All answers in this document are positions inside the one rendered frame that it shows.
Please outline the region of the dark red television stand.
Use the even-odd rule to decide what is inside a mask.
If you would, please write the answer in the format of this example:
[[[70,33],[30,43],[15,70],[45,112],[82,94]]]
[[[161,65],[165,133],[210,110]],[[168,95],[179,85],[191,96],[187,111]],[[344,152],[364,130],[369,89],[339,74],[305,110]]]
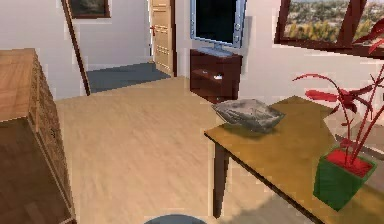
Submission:
[[[211,103],[238,98],[242,56],[218,57],[190,50],[190,91]]]

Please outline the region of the wooden chest of drawers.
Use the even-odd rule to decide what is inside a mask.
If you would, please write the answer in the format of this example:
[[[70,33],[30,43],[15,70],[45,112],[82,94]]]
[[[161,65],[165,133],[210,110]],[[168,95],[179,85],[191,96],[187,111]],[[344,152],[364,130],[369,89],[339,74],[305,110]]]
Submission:
[[[0,50],[0,224],[77,224],[56,104],[33,49]]]

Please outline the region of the dark red framed window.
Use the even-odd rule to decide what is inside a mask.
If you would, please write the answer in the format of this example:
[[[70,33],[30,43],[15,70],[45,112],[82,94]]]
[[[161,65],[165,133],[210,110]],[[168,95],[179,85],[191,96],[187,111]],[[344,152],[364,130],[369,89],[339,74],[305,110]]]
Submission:
[[[384,0],[281,0],[274,43],[384,60]]]

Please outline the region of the light wooden room door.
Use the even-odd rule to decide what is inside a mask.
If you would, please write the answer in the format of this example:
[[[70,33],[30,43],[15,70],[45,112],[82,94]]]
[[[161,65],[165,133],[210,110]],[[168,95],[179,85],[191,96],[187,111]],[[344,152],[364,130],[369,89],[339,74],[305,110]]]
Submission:
[[[149,0],[150,25],[155,27],[152,36],[153,61],[156,69],[175,76],[171,0]]]

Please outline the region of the silver framed television set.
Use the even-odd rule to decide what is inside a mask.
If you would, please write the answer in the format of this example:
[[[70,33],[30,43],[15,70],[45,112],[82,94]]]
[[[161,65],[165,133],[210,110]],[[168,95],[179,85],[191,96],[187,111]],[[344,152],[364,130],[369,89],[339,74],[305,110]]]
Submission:
[[[240,49],[247,0],[190,0],[190,38],[212,43],[198,51],[221,58],[233,52],[224,46]]]

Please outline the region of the red plant in green pot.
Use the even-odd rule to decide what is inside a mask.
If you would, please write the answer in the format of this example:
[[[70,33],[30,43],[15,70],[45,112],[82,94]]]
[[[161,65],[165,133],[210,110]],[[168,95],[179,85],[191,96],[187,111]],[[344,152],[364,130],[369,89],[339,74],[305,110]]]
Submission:
[[[378,118],[384,112],[384,105],[373,115],[372,101],[378,88],[384,89],[384,65],[379,75],[371,76],[372,84],[356,90],[344,90],[332,79],[320,74],[303,74],[295,80],[314,77],[327,80],[337,90],[336,94],[318,90],[308,90],[305,95],[312,100],[337,102],[338,105],[331,114],[342,109],[345,121],[342,126],[347,128],[347,136],[338,140],[332,149],[321,156],[317,165],[313,195],[327,204],[335,211],[341,210],[357,193],[362,185],[376,170],[377,164],[359,156],[365,142],[376,124]],[[357,112],[356,101],[366,106],[363,121],[355,140],[351,139],[352,119],[347,111]]]

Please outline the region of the wooden table with dark legs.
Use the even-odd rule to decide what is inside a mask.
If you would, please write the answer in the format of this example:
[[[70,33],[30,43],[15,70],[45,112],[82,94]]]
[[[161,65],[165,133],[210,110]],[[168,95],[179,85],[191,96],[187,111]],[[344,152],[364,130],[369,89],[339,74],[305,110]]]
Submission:
[[[228,161],[236,161],[315,224],[384,224],[384,193],[363,186],[340,211],[313,196],[319,158],[334,144],[329,107],[292,96],[272,105],[285,114],[260,134],[222,124],[205,132],[215,143],[213,216],[221,215]]]

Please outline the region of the grey square bowl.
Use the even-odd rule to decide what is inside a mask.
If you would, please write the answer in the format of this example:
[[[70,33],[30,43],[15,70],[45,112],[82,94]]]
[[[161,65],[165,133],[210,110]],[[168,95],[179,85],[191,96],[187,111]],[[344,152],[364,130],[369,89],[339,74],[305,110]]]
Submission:
[[[259,133],[271,132],[285,116],[257,99],[227,100],[212,108],[227,123]]]

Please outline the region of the dark framed wall picture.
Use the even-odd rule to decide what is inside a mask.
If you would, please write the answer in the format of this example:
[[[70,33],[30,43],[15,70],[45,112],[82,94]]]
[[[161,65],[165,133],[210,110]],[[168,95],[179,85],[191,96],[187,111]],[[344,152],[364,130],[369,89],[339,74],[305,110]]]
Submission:
[[[75,19],[109,18],[108,0],[68,0]]]

